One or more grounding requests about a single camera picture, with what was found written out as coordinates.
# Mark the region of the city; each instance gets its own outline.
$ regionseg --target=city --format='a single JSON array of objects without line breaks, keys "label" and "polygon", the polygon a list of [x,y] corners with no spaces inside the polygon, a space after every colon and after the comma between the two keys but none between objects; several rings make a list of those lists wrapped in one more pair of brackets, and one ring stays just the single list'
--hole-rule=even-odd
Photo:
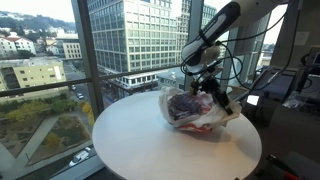
[{"label": "city", "polygon": [[[87,2],[100,76],[181,64],[191,0]],[[201,27],[216,13],[217,8],[204,4]],[[86,79],[77,32],[74,22],[0,8],[0,91]],[[273,48],[265,44],[261,65],[267,65]],[[219,57],[224,56],[221,48]],[[184,80],[179,68],[102,80],[104,108],[163,86],[184,90]],[[49,179],[70,168],[86,147],[91,149],[87,157],[95,155],[91,106],[87,83],[0,97],[0,156],[5,162],[0,179]]]}]

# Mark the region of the robotic arm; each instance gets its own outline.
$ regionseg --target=robotic arm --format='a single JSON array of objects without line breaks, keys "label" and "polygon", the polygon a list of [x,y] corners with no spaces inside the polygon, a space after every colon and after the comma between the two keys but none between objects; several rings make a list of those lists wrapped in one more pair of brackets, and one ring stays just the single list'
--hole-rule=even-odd
[{"label": "robotic arm", "polygon": [[[259,20],[281,2],[282,0],[233,0],[228,3],[200,30],[194,40],[189,41],[183,47],[181,57],[188,71],[195,75],[207,68],[201,63],[201,56],[224,32]],[[220,84],[217,80],[215,78],[205,79],[199,82],[201,89],[211,93],[221,107],[229,115],[232,114],[228,97],[225,92],[220,92]]]}]

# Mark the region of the sky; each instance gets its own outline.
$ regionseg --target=sky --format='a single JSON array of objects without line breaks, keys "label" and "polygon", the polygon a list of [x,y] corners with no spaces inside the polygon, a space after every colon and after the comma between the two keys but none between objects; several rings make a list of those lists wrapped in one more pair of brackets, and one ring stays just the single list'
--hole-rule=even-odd
[{"label": "sky", "polygon": [[[219,11],[230,0],[204,0],[204,3],[217,8]],[[60,19],[67,22],[74,22],[74,15],[71,0],[0,0],[0,10],[23,14],[48,16],[54,19]],[[278,6],[274,9],[270,18],[269,25],[273,25],[285,12],[286,5]],[[281,28],[281,23],[270,30],[265,37],[266,44],[272,44],[277,41]]]}]

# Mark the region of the round white table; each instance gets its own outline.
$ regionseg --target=round white table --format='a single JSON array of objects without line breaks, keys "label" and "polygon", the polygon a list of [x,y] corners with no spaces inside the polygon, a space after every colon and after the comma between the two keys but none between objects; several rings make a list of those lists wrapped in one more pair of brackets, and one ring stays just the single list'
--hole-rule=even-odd
[{"label": "round white table", "polygon": [[93,144],[109,170],[130,180],[233,180],[254,170],[261,140],[242,114],[213,133],[182,132],[162,118],[159,95],[129,96],[98,117]]}]

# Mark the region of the parked car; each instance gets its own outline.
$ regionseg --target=parked car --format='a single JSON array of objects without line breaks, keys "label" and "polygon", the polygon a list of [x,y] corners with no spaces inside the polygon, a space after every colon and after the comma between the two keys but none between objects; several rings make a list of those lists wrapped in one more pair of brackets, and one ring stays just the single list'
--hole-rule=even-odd
[{"label": "parked car", "polygon": [[75,90],[77,89],[77,87],[76,87],[75,85],[72,85],[72,86],[71,86],[71,89],[72,89],[73,91],[75,91]]},{"label": "parked car", "polygon": [[86,148],[84,148],[84,150],[82,150],[81,152],[76,154],[73,157],[72,161],[70,161],[69,166],[72,167],[72,166],[74,166],[74,165],[76,165],[76,164],[88,159],[90,150],[91,149],[89,147],[86,147]]},{"label": "parked car", "polygon": [[81,93],[77,93],[77,97],[78,97],[79,99],[83,99],[83,98],[84,98],[84,96],[83,96]]}]

